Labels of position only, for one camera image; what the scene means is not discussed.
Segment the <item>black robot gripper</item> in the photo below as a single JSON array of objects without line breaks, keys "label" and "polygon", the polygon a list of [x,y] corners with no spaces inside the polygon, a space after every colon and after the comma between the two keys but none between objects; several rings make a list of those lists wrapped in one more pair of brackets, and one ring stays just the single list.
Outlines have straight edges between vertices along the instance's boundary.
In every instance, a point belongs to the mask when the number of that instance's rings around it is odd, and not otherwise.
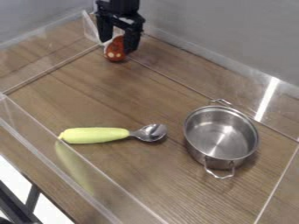
[{"label": "black robot gripper", "polygon": [[139,14],[140,0],[96,0],[98,35],[102,42],[112,39],[114,27],[123,29],[124,52],[132,53],[140,43],[146,19]]}]

